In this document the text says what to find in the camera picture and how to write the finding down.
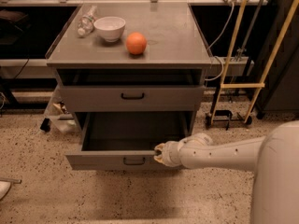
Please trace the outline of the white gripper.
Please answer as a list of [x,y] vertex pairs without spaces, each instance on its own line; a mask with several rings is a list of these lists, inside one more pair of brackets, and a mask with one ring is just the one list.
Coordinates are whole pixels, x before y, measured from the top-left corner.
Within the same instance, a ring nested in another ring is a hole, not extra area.
[[178,167],[181,165],[179,151],[182,148],[180,142],[168,141],[157,145],[154,150],[161,151],[162,157],[154,156],[154,159],[168,167]]

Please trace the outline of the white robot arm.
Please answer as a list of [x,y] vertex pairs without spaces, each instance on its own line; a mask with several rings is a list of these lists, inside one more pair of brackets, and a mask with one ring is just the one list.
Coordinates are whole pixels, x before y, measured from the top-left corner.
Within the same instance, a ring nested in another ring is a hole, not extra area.
[[253,172],[250,224],[299,224],[298,120],[263,137],[215,146],[211,137],[197,133],[154,151],[154,159],[168,167]]

